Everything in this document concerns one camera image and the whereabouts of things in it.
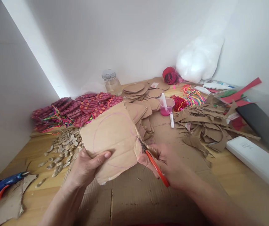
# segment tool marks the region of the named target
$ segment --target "scissors handle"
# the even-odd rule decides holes
[[[151,156],[151,154],[146,150],[146,154],[149,158],[149,160],[151,161],[152,165],[155,167],[156,171],[158,172],[160,178],[162,179],[162,181],[164,182],[164,185],[166,187],[169,187],[169,182],[167,181],[167,179],[165,178],[165,176],[163,175],[162,171],[160,170],[160,168],[158,167],[158,165],[156,164],[155,160],[153,159],[153,157]]]

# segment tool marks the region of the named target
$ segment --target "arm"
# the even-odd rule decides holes
[[[38,226],[72,225],[85,189],[95,178],[96,168],[110,156],[111,153],[106,151],[91,159],[83,148],[67,180],[54,196]]]
[[[157,150],[159,158],[155,161],[165,174],[170,186],[184,191],[191,197],[214,225],[259,225],[228,196],[219,193],[200,179],[169,146],[164,144],[150,146]],[[138,162],[152,170],[154,175],[159,178],[146,154],[141,154]]]

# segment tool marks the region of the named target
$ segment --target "left hand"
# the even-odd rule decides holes
[[[96,168],[101,166],[110,156],[110,151],[105,151],[91,158],[87,150],[83,148],[64,183],[68,189],[77,189],[83,186],[88,186],[95,178]]]

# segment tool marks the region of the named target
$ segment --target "black phone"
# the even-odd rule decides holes
[[[261,137],[261,141],[269,149],[269,117],[267,114],[255,103],[237,107],[236,111],[252,130]]]

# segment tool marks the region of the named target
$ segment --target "plastic cup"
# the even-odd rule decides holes
[[[163,116],[170,115],[170,112],[172,111],[172,108],[175,105],[174,99],[166,97],[166,103],[167,103],[167,110],[164,107],[163,100],[160,100],[160,111]]]

